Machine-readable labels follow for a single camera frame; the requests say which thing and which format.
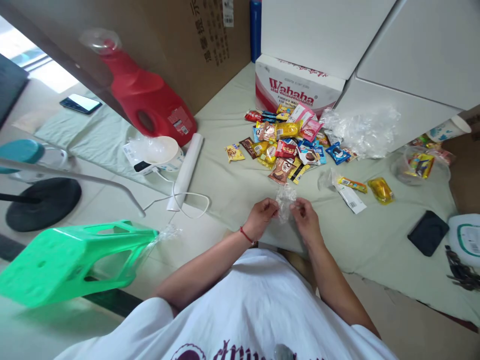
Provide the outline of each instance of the light green cloth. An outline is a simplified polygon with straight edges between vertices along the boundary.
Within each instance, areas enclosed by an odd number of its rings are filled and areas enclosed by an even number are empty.
[[[208,213],[232,230],[245,222],[254,203],[265,197],[275,198],[279,188],[267,177],[270,171],[252,160],[246,151],[245,160],[228,163],[224,147],[252,136],[254,124],[245,121],[244,115],[254,108],[255,66],[249,64],[195,116],[198,132],[205,140],[189,191],[209,196]],[[123,155],[122,146],[136,133],[104,105],[90,117],[62,110],[35,135],[115,174],[170,194],[171,184],[155,174],[135,174]],[[336,166],[327,155],[326,165],[307,171],[299,185],[290,184],[299,197],[312,202],[325,243],[344,272],[357,273],[480,326],[480,294],[463,290],[446,276],[451,274],[444,251],[446,240],[432,257],[426,257],[407,239],[426,210],[432,210],[445,221],[457,213],[447,179],[433,172],[427,184],[407,186],[390,172],[390,164],[397,156],[394,153],[382,160],[354,160]],[[396,202],[383,206],[371,190],[368,194],[358,193],[367,209],[355,215],[338,193],[318,189],[320,174],[330,167],[362,183],[384,177]],[[199,209],[205,206],[204,201],[196,196],[186,198],[189,205]],[[273,221],[262,241],[305,254],[291,222],[280,225]]]

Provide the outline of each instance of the hand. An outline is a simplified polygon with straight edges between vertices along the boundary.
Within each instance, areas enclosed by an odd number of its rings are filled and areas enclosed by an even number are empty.
[[[309,249],[312,246],[324,245],[324,238],[320,232],[319,216],[312,207],[312,203],[298,197],[295,204],[290,205],[290,211],[295,218],[296,226],[305,245]]]
[[[279,204],[272,198],[257,202],[248,215],[243,231],[254,242],[260,240],[270,220],[279,214]]]

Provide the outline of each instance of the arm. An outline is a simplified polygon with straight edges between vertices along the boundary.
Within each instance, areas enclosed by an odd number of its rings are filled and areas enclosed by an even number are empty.
[[[271,198],[257,202],[243,226],[245,234],[257,242],[270,220],[277,215],[278,208],[277,202]],[[182,311],[210,289],[251,246],[240,231],[230,234],[165,279],[153,296],[166,300],[175,310]]]
[[[311,260],[320,297],[349,325],[362,325],[377,337],[380,334],[355,295],[339,266],[325,246],[319,217],[312,204],[299,197],[290,210]]]

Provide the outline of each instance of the wahaha logo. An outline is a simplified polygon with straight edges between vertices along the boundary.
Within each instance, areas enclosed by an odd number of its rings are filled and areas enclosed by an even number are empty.
[[[277,94],[280,93],[290,99],[297,100],[308,106],[312,106],[314,104],[314,99],[312,97],[308,97],[307,95],[305,95],[303,91],[299,93],[290,89],[290,86],[285,87],[285,86],[282,86],[282,84],[283,82],[272,79],[270,77],[270,88],[273,92]]]

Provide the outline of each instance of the red detergent bottle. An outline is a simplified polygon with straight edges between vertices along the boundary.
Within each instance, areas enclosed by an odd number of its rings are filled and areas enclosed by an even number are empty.
[[[143,135],[168,136],[180,147],[192,139],[197,123],[185,102],[161,76],[139,67],[122,50],[115,32],[90,29],[83,33],[80,42],[96,52],[109,67],[113,74],[113,96]]]

